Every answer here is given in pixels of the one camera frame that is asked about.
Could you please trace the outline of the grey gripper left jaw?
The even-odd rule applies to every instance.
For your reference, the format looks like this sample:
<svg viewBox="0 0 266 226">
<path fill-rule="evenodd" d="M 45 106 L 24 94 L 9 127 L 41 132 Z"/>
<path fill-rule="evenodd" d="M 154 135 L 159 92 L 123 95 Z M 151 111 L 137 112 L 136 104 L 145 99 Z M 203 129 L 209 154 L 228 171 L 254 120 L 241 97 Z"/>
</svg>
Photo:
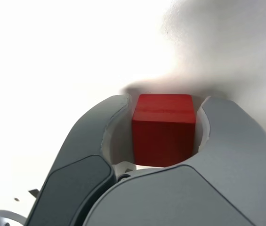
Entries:
<svg viewBox="0 0 266 226">
<path fill-rule="evenodd" d="M 117 182 L 114 166 L 134 162 L 130 95 L 105 99 L 67 135 L 27 219 L 29 226 L 81 226 Z"/>
</svg>

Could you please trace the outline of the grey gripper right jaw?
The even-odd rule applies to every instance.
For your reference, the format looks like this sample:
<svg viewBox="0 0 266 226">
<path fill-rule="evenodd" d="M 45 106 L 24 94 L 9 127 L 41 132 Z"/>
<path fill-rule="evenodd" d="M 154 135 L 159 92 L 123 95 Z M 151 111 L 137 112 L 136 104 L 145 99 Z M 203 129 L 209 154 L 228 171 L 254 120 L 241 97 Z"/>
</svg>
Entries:
<svg viewBox="0 0 266 226">
<path fill-rule="evenodd" d="M 129 177 L 92 207 L 86 226 L 266 226 L 266 133 L 235 102 L 207 98 L 190 159 Z"/>
</svg>

